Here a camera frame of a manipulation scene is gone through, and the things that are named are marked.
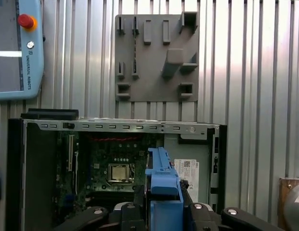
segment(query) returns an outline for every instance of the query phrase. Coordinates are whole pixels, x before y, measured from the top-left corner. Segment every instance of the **red button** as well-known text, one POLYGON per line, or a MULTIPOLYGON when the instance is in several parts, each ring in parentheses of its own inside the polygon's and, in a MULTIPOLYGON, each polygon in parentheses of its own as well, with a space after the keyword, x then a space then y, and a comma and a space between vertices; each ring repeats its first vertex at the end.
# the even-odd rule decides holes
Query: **red button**
POLYGON ((34 20, 28 14, 21 14, 18 17, 18 23, 21 27, 30 29, 34 26, 34 20))

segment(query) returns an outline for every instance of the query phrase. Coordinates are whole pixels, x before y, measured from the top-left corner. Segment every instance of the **motherboard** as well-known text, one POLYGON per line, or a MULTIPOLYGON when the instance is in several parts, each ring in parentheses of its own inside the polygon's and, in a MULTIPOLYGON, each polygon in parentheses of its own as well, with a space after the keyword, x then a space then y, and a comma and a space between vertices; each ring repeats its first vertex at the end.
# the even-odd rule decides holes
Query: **motherboard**
POLYGON ((112 210, 133 201, 144 184, 148 148, 163 135, 115 132, 59 132, 54 225, 91 206, 112 210))

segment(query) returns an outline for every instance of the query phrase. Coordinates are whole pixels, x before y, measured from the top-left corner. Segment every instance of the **sticker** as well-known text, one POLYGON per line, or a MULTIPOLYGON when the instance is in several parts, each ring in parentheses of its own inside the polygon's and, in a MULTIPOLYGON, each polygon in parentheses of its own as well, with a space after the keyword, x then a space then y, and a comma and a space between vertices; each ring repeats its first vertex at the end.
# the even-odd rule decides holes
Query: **sticker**
POLYGON ((199 163, 196 160, 175 159, 174 164, 178 176, 189 182, 188 193, 192 201, 198 202, 199 163))

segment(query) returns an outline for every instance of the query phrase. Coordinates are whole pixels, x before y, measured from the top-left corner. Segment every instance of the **screw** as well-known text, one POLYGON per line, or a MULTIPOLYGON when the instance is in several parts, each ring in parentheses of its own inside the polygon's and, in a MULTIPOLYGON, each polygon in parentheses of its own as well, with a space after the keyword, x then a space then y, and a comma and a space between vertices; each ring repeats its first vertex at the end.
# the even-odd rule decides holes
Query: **screw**
POLYGON ((232 214, 232 215, 236 215, 236 214, 237 214, 237 211, 234 210, 234 209, 229 209, 229 210, 227 210, 227 212, 228 212, 229 214, 232 214))
POLYGON ((94 211, 94 214, 101 214, 103 211, 101 210, 101 209, 96 209, 95 211, 94 211))
POLYGON ((34 42, 30 41, 27 43, 27 48, 32 49, 34 47, 34 45, 35 45, 34 42))
POLYGON ((194 133, 195 132, 195 127, 190 127, 190 132, 194 133))
POLYGON ((196 209, 200 209, 200 208, 202 208, 202 205, 200 205, 200 204, 195 204, 194 207, 195 207, 196 209))

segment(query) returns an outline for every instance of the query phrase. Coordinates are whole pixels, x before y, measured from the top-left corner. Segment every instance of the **metal wall panel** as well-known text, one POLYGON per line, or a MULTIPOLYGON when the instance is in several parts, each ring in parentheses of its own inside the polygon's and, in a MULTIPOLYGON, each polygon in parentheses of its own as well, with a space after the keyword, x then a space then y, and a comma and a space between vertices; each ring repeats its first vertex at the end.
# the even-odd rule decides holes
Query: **metal wall panel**
POLYGON ((299 0, 229 2, 42 2, 46 41, 41 93, 33 100, 0 102, 4 186, 7 118, 30 107, 73 108, 88 117, 227 124, 226 206, 276 223, 278 179, 299 177, 299 0), (198 102, 115 102, 115 16, 182 10, 200 11, 198 102))

